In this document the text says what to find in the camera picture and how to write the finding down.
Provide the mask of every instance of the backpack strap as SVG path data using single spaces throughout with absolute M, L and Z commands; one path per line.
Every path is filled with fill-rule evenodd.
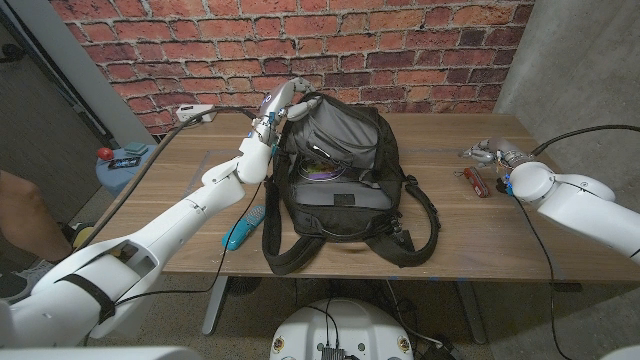
M 287 275 L 298 270 L 313 258 L 322 245 L 324 238 L 302 236 L 289 251 L 280 254 L 282 242 L 282 218 L 280 216 L 280 192 L 273 177 L 265 182 L 266 214 L 262 231 L 262 252 L 276 275 Z
M 413 243 L 408 231 L 396 233 L 399 236 L 389 233 L 381 233 L 365 240 L 371 250 L 380 255 L 383 259 L 392 262 L 399 267 L 419 266 L 424 264 L 436 248 L 438 242 L 438 232 L 440 221 L 438 221 L 438 210 L 433 205 L 429 197 L 418 187 L 418 181 L 413 175 L 407 175 L 405 190 L 420 201 L 427 211 L 429 222 L 431 223 L 431 235 L 427 244 L 418 251 L 413 251 Z

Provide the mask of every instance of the wooden table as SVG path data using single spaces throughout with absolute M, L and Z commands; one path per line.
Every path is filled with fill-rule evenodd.
M 398 278 L 431 280 L 547 281 L 549 268 L 540 245 L 515 200 L 495 191 L 495 169 L 479 169 L 491 197 L 475 195 L 464 177 L 454 171 L 475 165 L 458 153 L 491 136 L 503 136 L 523 150 L 537 143 L 513 116 L 387 114 L 400 146 L 400 162 L 438 208 L 442 229 L 435 253 L 424 265 L 398 268 L 364 244 L 327 243 L 320 253 L 291 277 Z M 206 169 L 239 154 L 249 129 L 243 115 L 219 114 L 213 123 L 184 130 L 158 157 L 148 174 L 98 240 L 132 233 L 179 201 L 199 167 Z M 539 158 L 559 170 L 546 156 Z M 199 176 L 193 188 L 200 186 Z M 245 199 L 210 219 L 174 256 L 167 273 L 215 273 L 223 251 L 221 238 L 248 205 L 255 186 L 246 186 Z M 260 190 L 254 204 L 264 204 Z M 424 210 L 408 194 L 400 211 L 403 227 L 416 247 L 427 241 Z M 548 247 L 561 281 L 637 281 L 640 271 L 626 257 L 591 240 L 577 237 L 528 208 Z M 298 239 L 288 213 L 282 209 L 284 252 Z M 229 252 L 222 275 L 273 276 L 262 254 L 262 225 L 237 250 Z

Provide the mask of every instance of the sticker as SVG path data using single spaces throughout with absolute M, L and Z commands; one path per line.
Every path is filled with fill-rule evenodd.
M 260 104 L 260 106 L 264 105 L 265 103 L 268 103 L 269 101 L 271 101 L 271 94 L 267 95 L 267 97 L 264 98 L 264 100 L 262 100 L 262 104 Z

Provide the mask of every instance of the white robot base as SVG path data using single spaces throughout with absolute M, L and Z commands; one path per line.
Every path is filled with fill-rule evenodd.
M 285 320 L 273 336 L 269 359 L 413 359 L 407 333 L 389 314 L 347 298 L 331 299 L 327 310 L 328 301 L 314 302 L 310 306 L 317 309 L 303 307 Z

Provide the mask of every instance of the red bottle cap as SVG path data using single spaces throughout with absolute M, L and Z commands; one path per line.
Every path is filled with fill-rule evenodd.
M 100 148 L 98 149 L 97 154 L 98 154 L 98 157 L 102 160 L 109 161 L 113 159 L 113 150 L 109 148 Z

